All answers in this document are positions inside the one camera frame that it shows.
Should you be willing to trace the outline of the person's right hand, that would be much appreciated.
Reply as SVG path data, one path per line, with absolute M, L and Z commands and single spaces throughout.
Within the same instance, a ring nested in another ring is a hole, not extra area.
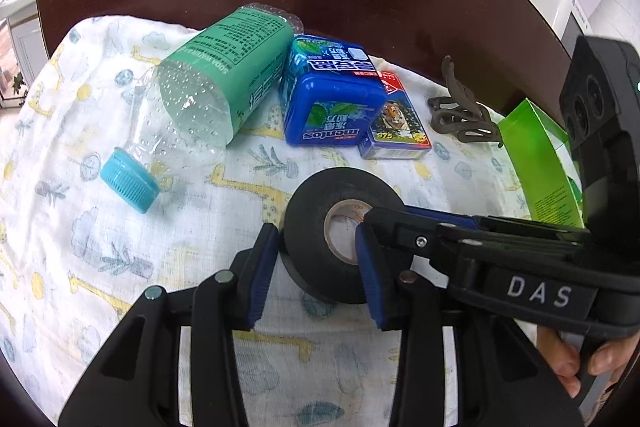
M 611 383 L 620 378 L 627 363 L 634 354 L 639 341 L 639 334 L 626 339 L 608 340 L 591 355 L 587 363 L 587 372 L 591 376 L 612 373 Z M 571 398 L 580 392 L 582 384 L 577 377 L 580 369 L 579 351 L 564 343 L 554 329 L 537 327 L 536 346 L 558 380 Z

